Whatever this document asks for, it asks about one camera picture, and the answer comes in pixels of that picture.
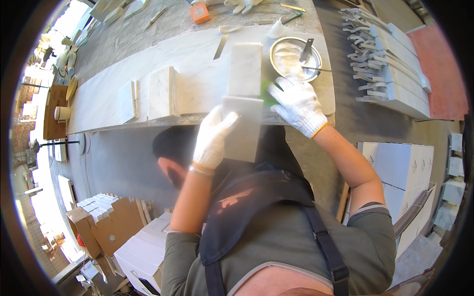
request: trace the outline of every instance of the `white glove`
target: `white glove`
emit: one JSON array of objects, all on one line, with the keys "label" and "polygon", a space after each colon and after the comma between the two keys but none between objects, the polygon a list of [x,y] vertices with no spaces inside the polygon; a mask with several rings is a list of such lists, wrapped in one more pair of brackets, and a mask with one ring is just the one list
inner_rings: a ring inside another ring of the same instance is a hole
[{"label": "white glove", "polygon": [[224,3],[225,0],[194,0],[191,2],[191,4],[194,6],[199,3],[204,3],[207,6],[209,5],[216,5],[216,4],[222,4]]},{"label": "white glove", "polygon": [[280,103],[270,109],[312,139],[328,123],[313,87],[296,76],[278,77],[275,82],[283,91],[273,83],[268,86],[268,92]]},{"label": "white glove", "polygon": [[222,105],[216,106],[199,127],[193,161],[215,169],[224,159],[224,138],[236,127],[238,115],[230,112],[222,120]]},{"label": "white glove", "polygon": [[262,1],[263,0],[226,0],[224,2],[224,5],[238,5],[232,13],[237,14],[239,12],[242,12],[242,14],[247,14],[252,9],[252,6],[258,5]]}]

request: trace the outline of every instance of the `gray floor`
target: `gray floor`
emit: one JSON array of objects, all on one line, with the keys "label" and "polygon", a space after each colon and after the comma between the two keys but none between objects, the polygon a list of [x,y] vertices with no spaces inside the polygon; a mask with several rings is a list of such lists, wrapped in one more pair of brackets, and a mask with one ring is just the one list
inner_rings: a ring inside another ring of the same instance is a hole
[{"label": "gray floor", "polygon": [[[359,141],[375,141],[435,146],[431,179],[438,183],[438,196],[446,165],[447,134],[459,132],[459,123],[439,120],[416,123],[387,108],[356,102],[355,97],[363,94],[357,90],[362,82],[352,79],[353,72],[346,56],[353,49],[346,39],[346,32],[341,29],[342,18],[337,8],[315,2],[333,69],[336,129],[354,145]],[[84,155],[78,154],[76,146],[68,145],[69,162],[53,161],[53,178],[59,173],[70,178],[78,201],[100,192],[132,196],[153,202],[157,216],[164,207],[173,206],[177,196],[170,182],[157,169],[151,152],[152,140],[162,130],[151,127],[96,133],[90,137],[90,151]],[[306,178],[313,184],[317,202],[335,214],[344,182],[342,177],[314,142],[292,127],[287,127],[286,132],[287,142]]]}]

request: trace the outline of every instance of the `marble workbench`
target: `marble workbench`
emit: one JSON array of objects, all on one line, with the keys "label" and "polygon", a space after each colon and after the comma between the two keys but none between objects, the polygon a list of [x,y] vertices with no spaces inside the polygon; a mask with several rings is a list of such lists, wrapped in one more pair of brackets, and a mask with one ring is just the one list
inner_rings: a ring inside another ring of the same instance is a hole
[{"label": "marble workbench", "polygon": [[[321,55],[322,68],[330,70],[326,42],[315,8],[312,3],[309,7],[301,5],[307,4],[306,0],[299,2],[295,4],[310,11],[316,17],[316,21],[314,19],[311,21],[311,30],[306,32],[302,32],[304,30],[301,28],[293,29],[285,26],[283,36],[315,38],[313,46]],[[266,36],[270,26],[246,26],[241,31],[230,33],[222,55],[217,60],[212,58],[222,34],[217,28],[212,28],[162,40],[155,46],[103,69],[87,81],[81,81],[81,73],[78,72],[80,87],[70,100],[72,112],[66,133],[70,135],[132,127],[199,124],[207,112],[221,103],[222,96],[227,91],[230,51],[234,43],[262,43],[264,45],[262,80],[272,81],[277,77],[268,57],[269,48],[275,41]],[[179,73],[178,98],[181,117],[147,120],[148,76],[165,66],[173,66]],[[118,90],[130,80],[138,81],[138,118],[122,124]],[[323,113],[334,124],[332,73],[322,72],[311,84],[318,94]],[[284,125],[286,122],[267,108],[264,109],[262,124]]]}]

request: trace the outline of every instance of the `apron logo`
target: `apron logo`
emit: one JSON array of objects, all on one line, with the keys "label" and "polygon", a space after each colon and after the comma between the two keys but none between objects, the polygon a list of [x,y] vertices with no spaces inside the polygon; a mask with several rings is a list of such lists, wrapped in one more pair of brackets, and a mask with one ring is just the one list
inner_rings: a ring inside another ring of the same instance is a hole
[{"label": "apron logo", "polygon": [[[222,208],[225,208],[225,207],[227,207],[227,206],[234,205],[234,204],[236,204],[236,203],[238,202],[238,199],[237,199],[237,198],[248,196],[248,195],[252,192],[252,190],[254,190],[254,189],[253,189],[253,188],[247,189],[247,190],[245,190],[245,191],[243,191],[243,192],[240,192],[240,193],[237,193],[237,194],[235,194],[235,195],[233,195],[233,196],[231,196],[231,197],[226,197],[225,199],[222,199],[222,200],[220,200],[219,202],[222,203]],[[218,214],[222,213],[222,209],[220,209],[219,211],[217,211],[217,213],[218,213]]]}]

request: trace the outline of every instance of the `paper cup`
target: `paper cup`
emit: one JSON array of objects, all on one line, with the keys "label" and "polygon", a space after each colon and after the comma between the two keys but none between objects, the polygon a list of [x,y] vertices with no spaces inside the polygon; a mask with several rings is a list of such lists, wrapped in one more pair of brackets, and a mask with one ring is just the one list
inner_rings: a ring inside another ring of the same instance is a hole
[{"label": "paper cup", "polygon": [[69,107],[56,107],[55,108],[55,120],[65,121],[71,117],[71,108]]}]

